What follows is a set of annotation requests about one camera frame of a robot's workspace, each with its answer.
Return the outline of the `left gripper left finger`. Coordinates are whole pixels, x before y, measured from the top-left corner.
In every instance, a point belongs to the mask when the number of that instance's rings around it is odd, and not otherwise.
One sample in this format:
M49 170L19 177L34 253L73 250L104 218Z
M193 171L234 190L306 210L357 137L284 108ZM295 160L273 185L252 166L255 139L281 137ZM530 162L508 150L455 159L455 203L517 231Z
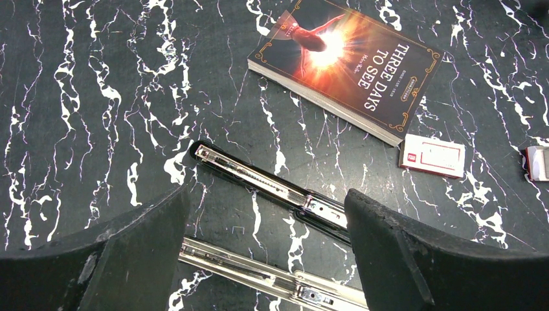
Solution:
M184 186L132 211L1 254L2 310L164 310L190 212Z

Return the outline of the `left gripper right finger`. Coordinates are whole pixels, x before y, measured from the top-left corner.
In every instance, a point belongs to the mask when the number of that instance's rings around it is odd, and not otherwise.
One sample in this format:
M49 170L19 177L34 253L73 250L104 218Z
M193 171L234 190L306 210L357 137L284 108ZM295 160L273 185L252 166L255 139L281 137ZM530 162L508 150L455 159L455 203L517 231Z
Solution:
M355 189L344 211L370 310L547 310L548 255L450 235Z

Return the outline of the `beige stapler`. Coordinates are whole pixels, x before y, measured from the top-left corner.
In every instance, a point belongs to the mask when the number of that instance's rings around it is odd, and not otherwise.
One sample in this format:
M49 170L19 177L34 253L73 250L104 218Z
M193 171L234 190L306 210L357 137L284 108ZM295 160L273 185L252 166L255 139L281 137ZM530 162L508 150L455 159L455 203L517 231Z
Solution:
M310 310L368 310L358 289L303 271L289 273L202 240L184 237L179 261Z

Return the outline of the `black stapler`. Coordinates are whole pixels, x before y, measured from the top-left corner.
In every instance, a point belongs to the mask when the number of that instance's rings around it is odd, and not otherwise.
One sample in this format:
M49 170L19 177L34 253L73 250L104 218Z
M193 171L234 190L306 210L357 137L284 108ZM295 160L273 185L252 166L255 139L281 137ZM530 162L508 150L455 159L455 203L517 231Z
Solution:
M204 167L285 205L301 222L350 246L344 205L319 192L262 170L206 141L192 143L189 155Z

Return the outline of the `red white staple box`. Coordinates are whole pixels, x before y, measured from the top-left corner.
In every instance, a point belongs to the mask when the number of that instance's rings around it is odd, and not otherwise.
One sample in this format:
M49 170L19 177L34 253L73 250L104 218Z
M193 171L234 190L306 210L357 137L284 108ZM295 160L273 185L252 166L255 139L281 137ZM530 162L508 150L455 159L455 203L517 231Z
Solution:
M406 134L401 143L399 167L449 178L464 176L465 146L430 137Z

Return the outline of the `cardboard staple tray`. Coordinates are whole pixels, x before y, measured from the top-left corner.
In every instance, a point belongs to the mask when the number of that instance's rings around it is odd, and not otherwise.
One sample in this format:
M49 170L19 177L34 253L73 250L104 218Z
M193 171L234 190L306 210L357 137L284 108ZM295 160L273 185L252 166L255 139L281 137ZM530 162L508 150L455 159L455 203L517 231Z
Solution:
M529 146L525 149L525 154L528 179L548 182L548 147Z

